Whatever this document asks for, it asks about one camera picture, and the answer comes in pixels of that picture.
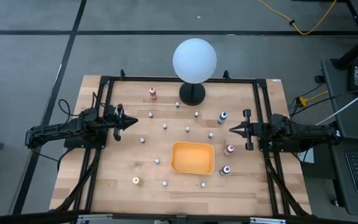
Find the blue bottle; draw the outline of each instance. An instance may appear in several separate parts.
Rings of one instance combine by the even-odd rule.
[[[227,118],[227,113],[226,112],[221,113],[221,115],[219,116],[219,119],[218,119],[218,123],[223,124],[223,122],[226,118]]]

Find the yellow cable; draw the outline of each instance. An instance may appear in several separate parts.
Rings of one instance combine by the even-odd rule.
[[[268,4],[264,3],[262,0],[258,0],[260,3],[264,4],[266,7],[268,7],[271,11],[277,13],[278,15],[288,19],[289,21],[292,21],[292,19],[290,19],[288,16],[282,14],[281,12],[278,12],[276,10],[274,10],[272,7],[270,7]],[[298,33],[300,33],[301,35],[308,35],[311,32],[313,32],[319,25],[320,23],[326,18],[326,16],[328,15],[328,13],[331,11],[331,9],[334,7],[335,3],[337,0],[334,0],[334,2],[331,4],[331,6],[329,7],[329,9],[327,10],[327,12],[322,16],[322,18],[320,19],[320,21],[318,21],[318,23],[308,32],[302,32],[298,29],[298,27],[295,25],[295,23],[293,23],[292,25],[294,26],[294,28],[296,29],[296,31],[298,31]]]
[[[306,102],[309,102],[309,101],[314,100],[317,97],[322,96],[322,95],[327,94],[327,93],[328,93],[328,91],[324,91],[324,92],[322,92],[322,93],[320,93],[320,94],[318,94],[318,95],[316,95],[316,96],[314,96],[314,97],[312,97],[310,99],[305,99],[305,100],[306,100]]]

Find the pink bottle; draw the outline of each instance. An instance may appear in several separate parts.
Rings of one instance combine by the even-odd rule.
[[[230,154],[232,154],[232,152],[234,152],[234,146],[230,145],[227,148],[224,149],[224,154],[227,156],[230,156]]]
[[[151,98],[152,100],[156,100],[156,99],[157,99],[157,93],[156,93],[156,91],[155,91],[155,88],[153,88],[153,87],[150,87],[150,98]]]

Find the black lamp base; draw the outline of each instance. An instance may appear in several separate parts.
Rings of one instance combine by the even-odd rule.
[[[196,106],[205,98],[205,88],[202,84],[184,83],[179,90],[180,100],[189,106]]]

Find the small bottle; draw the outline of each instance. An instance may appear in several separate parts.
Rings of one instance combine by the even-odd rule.
[[[150,99],[152,99],[152,100],[157,99],[157,92],[155,91],[154,87],[150,87]]]
[[[227,113],[226,112],[221,113],[221,115],[219,116],[219,119],[218,119],[218,123],[223,124],[223,122],[226,118],[227,118]]]
[[[138,178],[138,177],[134,177],[134,178],[132,179],[132,183],[134,183],[134,184],[136,184],[136,185],[138,185],[138,186],[141,186],[141,185],[143,184],[143,181],[142,181],[140,178]]]
[[[232,152],[234,152],[234,146],[230,145],[227,148],[224,149],[223,153],[227,156],[230,156],[230,154],[232,154]]]
[[[224,167],[219,171],[219,174],[221,174],[221,175],[226,175],[226,174],[228,174],[228,173],[230,173],[230,167],[228,167],[228,166],[224,166]]]

